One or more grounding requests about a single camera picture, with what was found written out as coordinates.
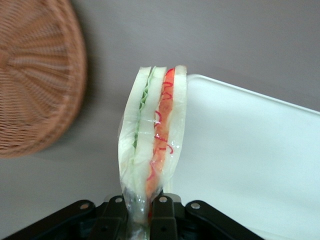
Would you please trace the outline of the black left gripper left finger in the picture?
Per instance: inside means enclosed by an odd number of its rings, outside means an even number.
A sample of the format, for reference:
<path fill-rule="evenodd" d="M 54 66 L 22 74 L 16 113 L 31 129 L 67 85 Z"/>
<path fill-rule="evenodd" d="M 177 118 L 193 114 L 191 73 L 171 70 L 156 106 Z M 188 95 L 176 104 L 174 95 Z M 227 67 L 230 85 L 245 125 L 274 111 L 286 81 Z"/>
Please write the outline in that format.
<path fill-rule="evenodd" d="M 6 237 L 7 240 L 124 240 L 128 212 L 120 195 L 96 206 L 78 200 Z"/>

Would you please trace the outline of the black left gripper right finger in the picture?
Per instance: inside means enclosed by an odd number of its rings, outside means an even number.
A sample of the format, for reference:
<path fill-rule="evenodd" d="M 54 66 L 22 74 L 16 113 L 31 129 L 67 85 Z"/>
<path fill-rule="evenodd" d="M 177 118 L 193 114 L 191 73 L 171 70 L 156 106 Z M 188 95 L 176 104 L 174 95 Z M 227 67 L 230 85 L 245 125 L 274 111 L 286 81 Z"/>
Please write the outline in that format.
<path fill-rule="evenodd" d="M 261 240 L 262 237 L 201 200 L 186 205 L 175 194 L 152 202 L 151 240 Z"/>

